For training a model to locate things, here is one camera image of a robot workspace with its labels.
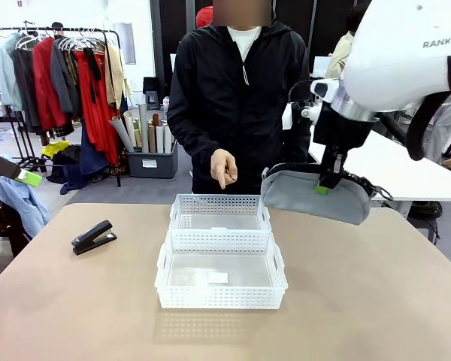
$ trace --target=light blue cloth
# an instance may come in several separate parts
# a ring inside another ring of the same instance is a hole
[[[2,104],[11,105],[15,111],[22,111],[22,97],[15,77],[14,62],[11,55],[24,34],[15,32],[0,44],[0,91]]]
[[[50,212],[28,184],[0,177],[0,200],[19,213],[23,228],[32,238],[50,222]]]

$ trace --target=white label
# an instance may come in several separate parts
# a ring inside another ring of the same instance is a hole
[[[156,160],[142,159],[142,167],[144,167],[144,168],[157,168],[157,161]]]
[[[229,274],[222,272],[210,272],[207,282],[209,284],[227,284],[229,282]]]

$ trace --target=black jacket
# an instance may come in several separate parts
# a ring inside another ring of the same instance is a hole
[[[304,41],[277,21],[262,28],[244,64],[226,27],[208,26],[184,36],[177,49],[168,123],[192,157],[192,191],[259,194],[264,168],[305,162],[310,124],[283,132],[282,115],[289,90],[307,79]],[[238,166],[237,183],[225,191],[210,176],[210,157],[219,148],[230,152]]]

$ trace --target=tabletop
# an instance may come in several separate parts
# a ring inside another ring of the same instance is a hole
[[[309,153],[320,161],[324,149],[311,142]],[[412,160],[405,147],[376,132],[364,146],[349,151],[344,169],[389,191],[395,201],[451,202],[451,171],[426,158]],[[378,195],[374,200],[384,198]]]
[[[162,310],[170,206],[69,205],[0,275],[0,361],[451,361],[451,263],[399,214],[360,226],[272,211],[279,311]],[[81,256],[103,219],[118,239]]]

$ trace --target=red cap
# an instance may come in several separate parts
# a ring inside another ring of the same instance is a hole
[[[198,28],[203,28],[204,26],[209,25],[212,23],[213,18],[213,11],[211,6],[207,6],[205,8],[202,8],[198,13],[197,17],[195,18],[195,22],[197,24]]]

